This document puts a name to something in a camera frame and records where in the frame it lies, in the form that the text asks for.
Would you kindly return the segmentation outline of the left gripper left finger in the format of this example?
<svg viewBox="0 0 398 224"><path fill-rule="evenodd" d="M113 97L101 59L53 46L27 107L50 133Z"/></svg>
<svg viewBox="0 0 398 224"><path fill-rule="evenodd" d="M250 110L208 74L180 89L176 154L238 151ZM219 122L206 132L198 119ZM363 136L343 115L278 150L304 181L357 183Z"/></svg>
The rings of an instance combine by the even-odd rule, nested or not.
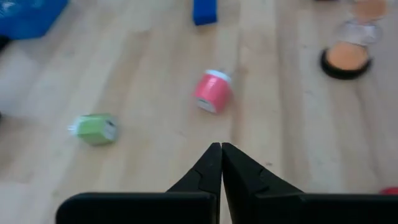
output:
<svg viewBox="0 0 398 224"><path fill-rule="evenodd" d="M66 199L56 224L218 223L222 149L213 143L166 192L85 192Z"/></svg>

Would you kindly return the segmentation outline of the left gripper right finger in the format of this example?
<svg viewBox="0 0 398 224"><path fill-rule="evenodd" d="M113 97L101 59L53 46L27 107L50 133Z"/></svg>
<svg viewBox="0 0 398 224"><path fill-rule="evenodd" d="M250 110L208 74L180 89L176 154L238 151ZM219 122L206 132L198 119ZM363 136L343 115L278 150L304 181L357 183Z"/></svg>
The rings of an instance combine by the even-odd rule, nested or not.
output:
<svg viewBox="0 0 398 224"><path fill-rule="evenodd" d="M310 194L223 143L223 181L233 223L397 224L397 196Z"/></svg>

